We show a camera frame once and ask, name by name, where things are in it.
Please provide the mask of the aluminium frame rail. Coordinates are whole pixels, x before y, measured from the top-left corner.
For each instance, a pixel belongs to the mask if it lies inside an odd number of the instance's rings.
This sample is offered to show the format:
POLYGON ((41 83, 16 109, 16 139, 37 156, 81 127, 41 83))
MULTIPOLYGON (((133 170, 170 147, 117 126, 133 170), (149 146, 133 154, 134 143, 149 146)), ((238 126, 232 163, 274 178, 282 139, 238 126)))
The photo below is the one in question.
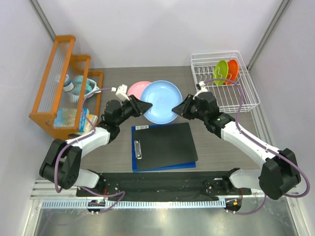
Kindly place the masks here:
POLYGON ((222 178, 197 176, 186 179, 165 177, 139 178, 131 173, 123 177, 108 175, 102 193, 93 195, 84 189, 71 187, 56 193, 54 185, 37 180, 31 198, 42 200, 42 208, 86 208, 91 212, 113 209, 150 208, 239 208, 247 197, 263 197, 261 190, 235 188, 222 178))

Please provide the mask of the orange plate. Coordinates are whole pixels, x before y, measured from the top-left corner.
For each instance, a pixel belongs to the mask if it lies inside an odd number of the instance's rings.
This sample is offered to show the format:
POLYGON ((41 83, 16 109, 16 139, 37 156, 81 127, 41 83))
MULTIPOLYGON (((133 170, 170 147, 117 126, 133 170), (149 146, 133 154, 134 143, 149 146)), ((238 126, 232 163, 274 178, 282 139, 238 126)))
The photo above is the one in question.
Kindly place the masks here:
POLYGON ((229 81, 225 81, 226 85, 231 85, 232 82, 235 82, 239 72, 239 64, 235 59, 231 59, 228 63, 228 74, 226 79, 229 81))

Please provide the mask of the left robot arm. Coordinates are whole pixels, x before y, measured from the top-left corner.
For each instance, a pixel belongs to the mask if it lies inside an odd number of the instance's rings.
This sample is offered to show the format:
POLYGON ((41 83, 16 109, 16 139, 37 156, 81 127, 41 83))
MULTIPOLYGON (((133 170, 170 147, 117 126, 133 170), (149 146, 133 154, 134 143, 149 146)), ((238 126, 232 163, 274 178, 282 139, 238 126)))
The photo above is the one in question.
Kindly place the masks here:
POLYGON ((145 114, 153 105, 141 101, 135 96, 120 102, 107 102, 101 121, 92 131, 70 140, 55 139, 39 169, 39 175, 54 183, 57 192, 73 186, 86 187, 94 196, 100 196, 105 189, 100 174, 81 169, 81 159, 97 149, 115 140, 120 125, 130 117, 145 114))

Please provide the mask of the green plate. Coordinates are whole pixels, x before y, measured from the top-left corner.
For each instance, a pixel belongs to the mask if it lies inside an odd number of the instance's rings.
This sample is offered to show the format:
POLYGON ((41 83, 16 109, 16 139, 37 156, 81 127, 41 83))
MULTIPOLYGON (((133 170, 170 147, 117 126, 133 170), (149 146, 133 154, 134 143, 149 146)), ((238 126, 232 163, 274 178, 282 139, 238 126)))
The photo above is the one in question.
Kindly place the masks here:
POLYGON ((225 60, 221 60, 217 63, 213 72, 214 84, 217 86, 223 85, 224 80, 221 80, 221 79, 226 79, 227 75, 228 75, 228 63, 225 60))

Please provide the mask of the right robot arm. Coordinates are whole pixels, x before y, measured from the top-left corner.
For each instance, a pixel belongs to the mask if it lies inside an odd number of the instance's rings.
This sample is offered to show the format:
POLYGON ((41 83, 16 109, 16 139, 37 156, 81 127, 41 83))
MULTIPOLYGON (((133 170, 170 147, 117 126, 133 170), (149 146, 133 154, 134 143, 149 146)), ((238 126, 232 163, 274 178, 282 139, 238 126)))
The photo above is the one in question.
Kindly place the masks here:
POLYGON ((190 94, 172 111, 189 120, 201 120, 209 132, 236 146, 259 166, 258 170, 231 170, 222 182, 227 194, 250 188, 262 190, 269 198, 277 200, 300 183, 294 152, 287 148, 279 150, 247 133, 235 118, 220 112, 211 92, 201 92, 197 96, 190 94))

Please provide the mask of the orange wooden shelf rack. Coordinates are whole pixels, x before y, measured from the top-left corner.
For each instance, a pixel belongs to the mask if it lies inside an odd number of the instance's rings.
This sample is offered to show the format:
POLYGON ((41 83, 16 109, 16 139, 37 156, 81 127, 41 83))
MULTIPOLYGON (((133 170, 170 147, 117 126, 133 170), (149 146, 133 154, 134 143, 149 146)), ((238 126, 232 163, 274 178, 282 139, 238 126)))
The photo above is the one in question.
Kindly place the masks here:
POLYGON ((29 117, 54 139, 68 139, 78 132, 85 84, 82 85, 78 102, 69 100, 69 92, 63 90, 66 74, 72 82, 75 77, 83 75, 83 83, 87 78, 94 79, 99 88, 103 85, 103 72, 90 70, 90 55, 73 54, 75 36, 59 35, 55 41, 40 83, 36 99, 29 117), (77 110, 74 127, 54 127, 54 120, 61 108, 77 110))

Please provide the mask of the white and teal bowl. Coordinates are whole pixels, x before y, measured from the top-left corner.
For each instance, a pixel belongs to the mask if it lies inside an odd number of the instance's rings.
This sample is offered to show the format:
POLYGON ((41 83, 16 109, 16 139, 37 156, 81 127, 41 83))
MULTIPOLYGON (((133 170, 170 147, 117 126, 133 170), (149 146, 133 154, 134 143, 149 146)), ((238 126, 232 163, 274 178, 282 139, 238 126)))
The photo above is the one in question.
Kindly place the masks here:
POLYGON ((84 98, 89 98, 92 96, 92 92, 98 90, 99 87, 97 86, 96 81, 87 78, 86 86, 85 86, 85 92, 84 92, 84 98))

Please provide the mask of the small white blue jar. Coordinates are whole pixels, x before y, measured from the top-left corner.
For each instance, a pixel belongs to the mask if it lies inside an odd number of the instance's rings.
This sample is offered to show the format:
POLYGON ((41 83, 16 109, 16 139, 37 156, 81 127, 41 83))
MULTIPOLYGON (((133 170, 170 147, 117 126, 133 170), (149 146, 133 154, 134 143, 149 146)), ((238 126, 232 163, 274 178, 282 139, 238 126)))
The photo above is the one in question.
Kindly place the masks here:
POLYGON ((65 79, 64 79, 64 84, 63 84, 63 90, 65 92, 69 92, 71 90, 73 90, 74 88, 74 84, 70 79, 70 76, 68 74, 66 74, 65 79))

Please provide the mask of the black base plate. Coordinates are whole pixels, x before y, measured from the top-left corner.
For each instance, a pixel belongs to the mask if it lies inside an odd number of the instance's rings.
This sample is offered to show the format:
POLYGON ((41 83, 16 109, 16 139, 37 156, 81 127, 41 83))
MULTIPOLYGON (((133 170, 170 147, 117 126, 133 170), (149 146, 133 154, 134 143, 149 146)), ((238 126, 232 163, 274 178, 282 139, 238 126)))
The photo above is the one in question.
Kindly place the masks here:
POLYGON ((130 202, 198 202, 216 201, 223 195, 250 195, 249 188, 236 188, 228 181, 228 171, 102 173, 97 194, 125 192, 123 201, 130 202))

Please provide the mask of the pink plate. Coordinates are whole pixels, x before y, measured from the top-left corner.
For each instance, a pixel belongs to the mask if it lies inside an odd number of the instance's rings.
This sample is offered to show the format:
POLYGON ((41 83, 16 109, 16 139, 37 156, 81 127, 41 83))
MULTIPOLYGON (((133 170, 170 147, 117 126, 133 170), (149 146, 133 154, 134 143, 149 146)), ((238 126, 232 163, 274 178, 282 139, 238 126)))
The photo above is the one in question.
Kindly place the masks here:
POLYGON ((140 81, 133 84, 127 91, 127 95, 134 95, 137 99, 141 98, 144 89, 150 84, 149 81, 140 81))

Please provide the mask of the teal scrub brush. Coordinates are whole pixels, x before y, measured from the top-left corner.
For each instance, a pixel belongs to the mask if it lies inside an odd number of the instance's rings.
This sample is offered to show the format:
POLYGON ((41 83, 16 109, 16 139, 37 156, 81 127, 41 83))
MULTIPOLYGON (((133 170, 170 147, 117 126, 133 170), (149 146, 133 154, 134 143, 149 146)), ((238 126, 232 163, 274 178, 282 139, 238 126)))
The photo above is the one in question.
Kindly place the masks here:
POLYGON ((73 82, 73 89, 69 92, 69 100, 72 103, 76 103, 79 100, 81 89, 83 84, 83 75, 75 77, 73 82))

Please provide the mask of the blue plate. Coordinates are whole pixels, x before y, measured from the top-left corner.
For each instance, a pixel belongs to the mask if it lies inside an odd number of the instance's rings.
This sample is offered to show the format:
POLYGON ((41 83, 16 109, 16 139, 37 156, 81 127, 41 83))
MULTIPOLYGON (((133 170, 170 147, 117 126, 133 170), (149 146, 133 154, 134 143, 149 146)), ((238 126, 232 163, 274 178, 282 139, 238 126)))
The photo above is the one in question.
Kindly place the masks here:
POLYGON ((176 85, 169 81, 158 80, 150 83, 142 92, 141 100, 151 103, 152 107, 144 117, 155 124, 167 124, 177 118, 172 109, 182 103, 183 98, 176 85))

